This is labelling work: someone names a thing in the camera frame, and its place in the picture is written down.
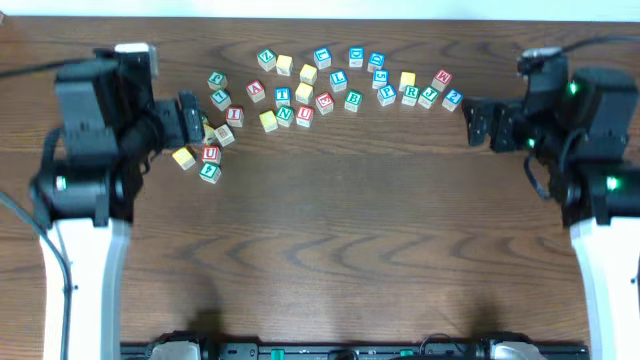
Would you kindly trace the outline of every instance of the white wall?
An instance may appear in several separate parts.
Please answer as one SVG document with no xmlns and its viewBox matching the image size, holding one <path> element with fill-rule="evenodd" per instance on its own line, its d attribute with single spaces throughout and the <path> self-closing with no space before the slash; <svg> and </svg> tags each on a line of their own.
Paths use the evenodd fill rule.
<svg viewBox="0 0 640 360">
<path fill-rule="evenodd" d="M 640 0 L 0 0 L 0 10 L 7 15 L 640 21 Z"/>
</svg>

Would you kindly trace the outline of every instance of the toy cube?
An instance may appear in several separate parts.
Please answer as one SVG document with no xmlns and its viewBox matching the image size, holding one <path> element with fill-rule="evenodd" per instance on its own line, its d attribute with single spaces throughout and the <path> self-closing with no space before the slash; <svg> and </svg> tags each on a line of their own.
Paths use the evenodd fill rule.
<svg viewBox="0 0 640 360">
<path fill-rule="evenodd" d="M 387 70 L 374 70 L 373 71 L 373 83 L 371 87 L 373 89 L 380 89 L 387 85 L 389 82 L 389 72 Z"/>
<path fill-rule="evenodd" d="M 236 138 L 233 137 L 231 129 L 229 129 L 229 126 L 227 125 L 220 126 L 214 131 L 214 133 L 216 135 L 216 139 L 218 139 L 218 142 L 220 143 L 220 145 L 222 145 L 222 147 L 225 147 L 236 140 Z"/>
<path fill-rule="evenodd" d="M 396 101 L 396 90 L 393 88 L 393 85 L 389 84 L 378 90 L 378 101 L 380 101 L 380 105 L 382 106 L 393 104 L 393 102 Z"/>
<path fill-rule="evenodd" d="M 247 85 L 247 94 L 253 102 L 258 102 L 264 99 L 264 86 L 258 80 L 252 81 Z"/>
<path fill-rule="evenodd" d="M 402 74 L 400 74 L 400 85 L 398 86 L 398 91 L 404 92 L 404 88 L 407 86 L 416 86 L 416 74 L 403 71 Z"/>
<path fill-rule="evenodd" d="M 291 56 L 278 55 L 276 71 L 280 75 L 291 76 L 291 72 L 293 71 L 293 58 Z"/>
<path fill-rule="evenodd" d="M 362 65 L 364 65 L 364 48 L 349 49 L 349 67 L 362 67 Z"/>
<path fill-rule="evenodd" d="M 302 70 L 300 70 L 300 81 L 305 84 L 313 85 L 317 78 L 318 69 L 309 64 L 304 64 Z"/>
<path fill-rule="evenodd" d="M 214 129 L 208 125 L 209 121 L 207 120 L 207 124 L 202 124 L 202 128 L 204 129 L 204 139 L 202 140 L 202 142 L 205 145 L 211 145 L 213 144 L 213 141 L 216 139 L 214 132 Z"/>
<path fill-rule="evenodd" d="M 382 69 L 384 65 L 384 55 L 379 53 L 371 53 L 369 56 L 369 66 L 367 66 L 368 72 L 374 72 L 375 70 Z"/>
<path fill-rule="evenodd" d="M 220 175 L 222 175 L 222 170 L 218 165 L 214 165 L 211 163 L 206 163 L 200 170 L 200 177 L 202 180 L 215 184 L 220 179 Z"/>
<path fill-rule="evenodd" d="M 313 52 L 313 60 L 316 62 L 318 70 L 331 66 L 331 53 L 327 48 L 317 49 Z"/>
<path fill-rule="evenodd" d="M 258 54 L 258 64 L 264 69 L 264 71 L 271 71 L 276 66 L 276 54 L 269 49 L 262 50 Z"/>
<path fill-rule="evenodd" d="M 264 128 L 264 132 L 271 132 L 278 128 L 278 120 L 273 115 L 273 111 L 269 110 L 260 114 L 260 122 Z"/>
<path fill-rule="evenodd" d="M 171 156 L 182 167 L 182 170 L 187 170 L 196 163 L 196 159 L 193 158 L 193 155 L 186 147 L 176 150 Z"/>
<path fill-rule="evenodd" d="M 220 152 L 220 148 L 218 148 L 217 146 L 203 146 L 202 161 L 220 165 L 220 161 L 222 161 L 222 153 Z"/>
<path fill-rule="evenodd" d="M 402 103 L 409 106 L 416 106 L 418 97 L 420 96 L 420 88 L 417 86 L 407 86 L 404 90 Z"/>
<path fill-rule="evenodd" d="M 227 109 L 227 124 L 233 127 L 242 127 L 244 123 L 244 111 L 242 108 L 230 106 Z"/>
<path fill-rule="evenodd" d="M 313 86 L 300 83 L 298 85 L 298 89 L 296 90 L 296 100 L 300 101 L 303 104 L 309 104 L 309 101 L 313 97 Z"/>
<path fill-rule="evenodd" d="M 433 81 L 431 82 L 431 86 L 434 89 L 440 92 L 443 92 L 444 89 L 447 87 L 447 85 L 451 82 L 452 78 L 453 76 L 451 74 L 449 74 L 444 70 L 440 70 L 438 71 L 436 76 L 433 78 Z"/>
<path fill-rule="evenodd" d="M 224 111 L 227 106 L 231 105 L 231 97 L 226 91 L 220 89 L 211 94 L 211 102 L 213 102 L 213 105 L 215 105 L 218 110 Z"/>
<path fill-rule="evenodd" d="M 288 106 L 281 106 L 276 114 L 278 125 L 289 127 L 293 122 L 293 109 Z"/>
<path fill-rule="evenodd" d="M 291 106 L 291 93 L 289 88 L 276 88 L 276 107 Z"/>
<path fill-rule="evenodd" d="M 349 111 L 358 112 L 361 103 L 362 94 L 355 90 L 349 90 L 347 97 L 344 99 L 344 108 Z"/>
<path fill-rule="evenodd" d="M 326 92 L 316 97 L 316 107 L 320 110 L 320 114 L 326 115 L 333 111 L 334 101 L 331 95 Z"/>
<path fill-rule="evenodd" d="M 456 89 L 451 89 L 444 100 L 442 100 L 442 106 L 449 111 L 455 110 L 462 101 L 462 94 Z"/>
<path fill-rule="evenodd" d="M 296 124 L 304 127 L 311 127 L 313 121 L 313 109 L 308 106 L 300 106 L 296 114 Z"/>
<path fill-rule="evenodd" d="M 207 81 L 211 90 L 220 90 L 227 87 L 227 76 L 221 72 L 214 71 Z"/>
<path fill-rule="evenodd" d="M 418 104 L 424 106 L 427 109 L 430 109 L 431 106 L 436 102 L 440 93 L 438 90 L 432 88 L 431 86 L 427 86 L 426 89 L 420 94 L 420 98 L 418 99 Z"/>
<path fill-rule="evenodd" d="M 338 92 L 347 89 L 347 74 L 344 71 L 336 71 L 329 75 L 329 82 L 331 83 L 331 89 L 333 92 Z"/>
</svg>

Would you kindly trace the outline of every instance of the letter on block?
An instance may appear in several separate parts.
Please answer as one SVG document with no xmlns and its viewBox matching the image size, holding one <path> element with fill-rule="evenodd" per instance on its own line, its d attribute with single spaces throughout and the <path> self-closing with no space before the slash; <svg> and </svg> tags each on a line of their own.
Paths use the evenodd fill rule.
<svg viewBox="0 0 640 360">
<path fill-rule="evenodd" d="M 200 177 L 202 180 L 215 184 L 220 179 L 220 175 L 222 175 L 222 171 L 218 165 L 214 165 L 211 163 L 206 163 L 200 170 Z"/>
<path fill-rule="evenodd" d="M 244 111 L 241 107 L 229 106 L 227 109 L 227 124 L 233 127 L 242 127 L 244 123 Z"/>
<path fill-rule="evenodd" d="M 213 133 L 214 129 L 208 124 L 209 124 L 209 120 L 207 120 L 206 124 L 202 124 L 202 127 L 204 128 L 204 139 L 202 140 L 202 142 L 205 145 L 213 144 L 213 141 L 216 139 L 216 136 Z"/>
<path fill-rule="evenodd" d="M 313 85 L 317 78 L 318 69 L 309 64 L 304 64 L 302 70 L 300 70 L 300 81 L 305 84 Z"/>
<path fill-rule="evenodd" d="M 276 66 L 276 54 L 269 49 L 262 50 L 258 54 L 258 64 L 264 69 L 264 71 L 270 71 Z"/>
<path fill-rule="evenodd" d="M 384 58 L 385 56 L 383 54 L 371 53 L 371 56 L 369 56 L 369 66 L 367 66 L 367 71 L 373 72 L 374 70 L 382 69 L 382 66 L 384 65 Z"/>
<path fill-rule="evenodd" d="M 276 71 L 280 75 L 291 76 L 291 72 L 293 71 L 293 58 L 291 56 L 278 55 Z"/>
<path fill-rule="evenodd" d="M 276 107 L 291 106 L 291 92 L 289 88 L 276 88 Z"/>
<path fill-rule="evenodd" d="M 281 106 L 276 114 L 278 125 L 289 127 L 293 122 L 293 109 L 288 106 Z"/>
<path fill-rule="evenodd" d="M 362 65 L 364 65 L 364 48 L 349 49 L 349 67 L 362 67 Z"/>
<path fill-rule="evenodd" d="M 307 85 L 305 83 L 300 83 L 300 85 L 298 85 L 298 89 L 296 90 L 296 100 L 308 105 L 312 97 L 313 86 Z"/>
<path fill-rule="evenodd" d="M 218 110 L 224 111 L 229 105 L 231 105 L 231 97 L 224 90 L 218 90 L 211 94 L 211 102 Z"/>
<path fill-rule="evenodd" d="M 296 114 L 296 124 L 304 127 L 311 127 L 313 121 L 313 109 L 308 106 L 300 106 Z"/>
<path fill-rule="evenodd" d="M 344 99 L 344 108 L 349 111 L 358 112 L 361 103 L 362 94 L 355 90 L 349 90 L 347 97 Z"/>
<path fill-rule="evenodd" d="M 374 70 L 373 71 L 373 89 L 380 89 L 387 85 L 389 82 L 389 72 L 387 70 Z"/>
<path fill-rule="evenodd" d="M 347 89 L 347 74 L 344 71 L 336 71 L 329 75 L 329 82 L 331 83 L 331 89 L 333 92 L 338 92 Z"/>
<path fill-rule="evenodd" d="M 278 120 L 276 120 L 276 116 L 271 110 L 260 114 L 260 122 L 264 128 L 264 132 L 271 132 L 278 128 Z"/>
<path fill-rule="evenodd" d="M 427 109 L 430 109 L 431 106 L 436 102 L 440 93 L 438 90 L 432 88 L 431 86 L 427 86 L 426 89 L 420 94 L 420 98 L 418 99 L 418 104 L 424 106 Z"/>
<path fill-rule="evenodd" d="M 443 92 L 444 89 L 446 89 L 447 85 L 449 85 L 449 83 L 451 82 L 452 78 L 453 76 L 451 74 L 449 74 L 444 70 L 440 70 L 438 71 L 436 76 L 433 78 L 433 81 L 431 82 L 431 86 L 434 89 L 440 92 Z"/>
<path fill-rule="evenodd" d="M 211 90 L 220 90 L 227 87 L 227 76 L 221 72 L 214 71 L 207 81 Z"/>
<path fill-rule="evenodd" d="M 187 170 L 196 163 L 196 159 L 193 158 L 193 155 L 186 147 L 176 150 L 171 156 L 182 167 L 182 170 Z"/>
<path fill-rule="evenodd" d="M 313 52 L 313 60 L 316 62 L 318 70 L 331 66 L 331 53 L 327 48 L 317 49 Z"/>
<path fill-rule="evenodd" d="M 409 106 L 415 106 L 420 96 L 420 88 L 417 86 L 407 86 L 404 90 L 402 103 Z"/>
<path fill-rule="evenodd" d="M 203 146 L 202 161 L 220 165 L 220 161 L 222 161 L 222 153 L 220 152 L 220 148 L 218 148 L 217 146 Z"/>
<path fill-rule="evenodd" d="M 252 81 L 247 85 L 247 94 L 253 102 L 258 102 L 264 99 L 264 86 L 258 80 Z"/>
<path fill-rule="evenodd" d="M 400 86 L 398 86 L 398 91 L 404 92 L 404 88 L 407 86 L 416 86 L 416 74 L 402 72 L 400 74 Z"/>
<path fill-rule="evenodd" d="M 231 129 L 229 129 L 229 126 L 227 125 L 220 126 L 214 131 L 214 133 L 216 134 L 216 139 L 218 139 L 218 142 L 220 143 L 220 145 L 222 145 L 222 147 L 225 147 L 236 140 L 236 138 L 233 137 Z"/>
<path fill-rule="evenodd" d="M 320 110 L 320 114 L 326 115 L 333 111 L 334 101 L 331 95 L 326 92 L 316 97 L 316 107 Z"/>
<path fill-rule="evenodd" d="M 382 106 L 393 104 L 393 102 L 396 101 L 396 90 L 393 88 L 393 85 L 389 84 L 378 90 L 378 101 L 380 101 L 380 105 Z"/>
<path fill-rule="evenodd" d="M 453 111 L 460 105 L 462 97 L 462 94 L 456 89 L 451 89 L 444 100 L 442 100 L 442 106 L 449 111 Z"/>
</svg>

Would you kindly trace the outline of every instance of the wood grain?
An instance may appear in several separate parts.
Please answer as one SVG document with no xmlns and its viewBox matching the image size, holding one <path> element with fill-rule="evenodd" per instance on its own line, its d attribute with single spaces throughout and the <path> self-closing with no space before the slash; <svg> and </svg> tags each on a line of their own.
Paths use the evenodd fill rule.
<svg viewBox="0 0 640 360">
<path fill-rule="evenodd" d="M 568 233 L 557 206 L 528 185 L 523 155 L 467 147 L 461 114 L 439 103 L 429 111 L 400 99 L 380 107 L 370 73 L 349 69 L 347 51 L 385 53 L 396 86 L 403 70 L 423 87 L 444 67 L 465 95 L 511 97 L 524 90 L 515 75 L 523 49 L 633 31 L 637 25 L 605 23 L 7 18 L 0 69 L 144 40 L 159 51 L 158 97 L 192 89 L 220 125 L 206 84 L 217 69 L 245 109 L 218 185 L 169 156 L 153 163 L 125 267 L 123 340 L 208 328 L 275 342 L 418 341 L 483 330 L 588 341 Z M 265 134 L 257 115 L 274 107 L 273 89 L 295 91 L 321 46 L 334 55 L 331 69 L 345 69 L 349 88 L 365 95 L 360 112 L 343 109 L 342 92 L 311 129 Z M 259 68 L 255 55 L 266 47 L 293 56 L 294 76 Z M 634 46 L 571 58 L 640 76 Z M 328 73 L 320 72 L 317 94 L 330 89 Z M 45 133 L 61 122 L 53 77 L 0 83 L 0 187 L 25 204 Z M 244 90 L 255 79 L 267 89 L 257 104 Z M 639 160 L 637 116 L 631 135 L 628 157 Z M 0 357 L 39 358 L 40 249 L 7 211 L 0 226 Z"/>
</svg>

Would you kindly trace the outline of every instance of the white arm segment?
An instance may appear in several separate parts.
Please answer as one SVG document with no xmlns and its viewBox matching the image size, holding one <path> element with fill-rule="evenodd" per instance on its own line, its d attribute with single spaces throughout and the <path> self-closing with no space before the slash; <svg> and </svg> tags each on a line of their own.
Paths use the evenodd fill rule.
<svg viewBox="0 0 640 360">
<path fill-rule="evenodd" d="M 584 283 L 593 360 L 637 359 L 640 336 L 640 219 L 594 218 L 571 226 Z"/>
<path fill-rule="evenodd" d="M 71 300 L 68 360 L 120 358 L 120 282 L 131 239 L 131 224 L 110 219 L 93 227 L 91 219 L 59 220 L 48 232 L 51 242 L 71 264 L 77 289 Z M 47 274 L 44 360 L 60 359 L 63 280 L 60 267 L 41 240 Z"/>
</svg>

